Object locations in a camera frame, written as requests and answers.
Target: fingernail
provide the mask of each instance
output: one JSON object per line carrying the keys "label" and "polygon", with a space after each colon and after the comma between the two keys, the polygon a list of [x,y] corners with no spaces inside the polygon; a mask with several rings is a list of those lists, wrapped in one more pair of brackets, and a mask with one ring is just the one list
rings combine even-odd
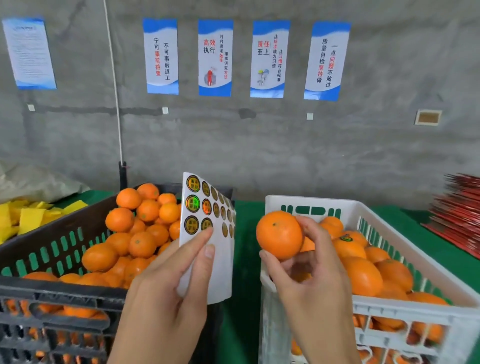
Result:
{"label": "fingernail", "polygon": [[208,258],[208,259],[212,259],[213,256],[215,254],[215,245],[213,244],[208,244],[206,247],[205,247],[205,256]]}

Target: right hand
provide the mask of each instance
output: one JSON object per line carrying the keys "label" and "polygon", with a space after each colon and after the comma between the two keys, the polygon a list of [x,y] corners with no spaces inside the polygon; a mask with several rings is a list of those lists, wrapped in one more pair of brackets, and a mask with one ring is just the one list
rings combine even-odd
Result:
{"label": "right hand", "polygon": [[[314,220],[297,216],[315,250],[280,263],[262,250],[260,258],[275,283],[293,337],[309,364],[360,364],[352,323],[352,290],[327,231]],[[297,283],[290,276],[301,269],[312,278]]]}

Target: stack of red bags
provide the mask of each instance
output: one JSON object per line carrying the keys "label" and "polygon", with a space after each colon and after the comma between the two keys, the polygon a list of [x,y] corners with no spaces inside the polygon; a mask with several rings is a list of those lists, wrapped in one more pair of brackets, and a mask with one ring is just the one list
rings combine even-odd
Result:
{"label": "stack of red bags", "polygon": [[449,192],[436,196],[431,221],[422,224],[480,259],[480,177],[447,174]]}

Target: cartoon illustration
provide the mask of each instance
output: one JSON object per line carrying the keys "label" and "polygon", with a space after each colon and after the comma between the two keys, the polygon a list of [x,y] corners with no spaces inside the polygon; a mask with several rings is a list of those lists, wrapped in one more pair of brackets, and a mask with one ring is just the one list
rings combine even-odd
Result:
{"label": "cartoon illustration", "polygon": [[258,82],[258,85],[259,85],[259,86],[263,86],[263,85],[264,85],[265,80],[266,80],[268,74],[269,74],[269,71],[268,71],[268,70],[260,70],[260,71],[258,71],[258,81],[257,81],[257,82]]}
{"label": "cartoon illustration", "polygon": [[214,69],[208,70],[208,72],[205,74],[205,85],[207,86],[213,86],[216,83],[216,75],[213,73]]}

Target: black plastic crate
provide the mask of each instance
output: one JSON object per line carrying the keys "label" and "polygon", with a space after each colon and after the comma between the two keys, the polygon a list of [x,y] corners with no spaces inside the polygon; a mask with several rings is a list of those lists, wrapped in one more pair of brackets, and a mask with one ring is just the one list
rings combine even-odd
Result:
{"label": "black plastic crate", "polygon": [[[173,193],[180,200],[180,183],[156,186],[160,193]],[[232,199],[232,188],[217,189]],[[19,277],[34,271],[48,271],[57,277],[86,273],[82,255],[88,247],[104,242],[110,235],[105,217],[117,207],[115,199],[116,195],[108,197],[0,245],[0,363],[101,364],[107,361],[126,290]],[[22,312],[20,302],[28,302],[30,315]],[[105,319],[85,319],[46,314],[39,308],[41,303],[93,308],[106,316]],[[222,321],[221,304],[209,305],[207,322],[191,364],[215,362]]]}

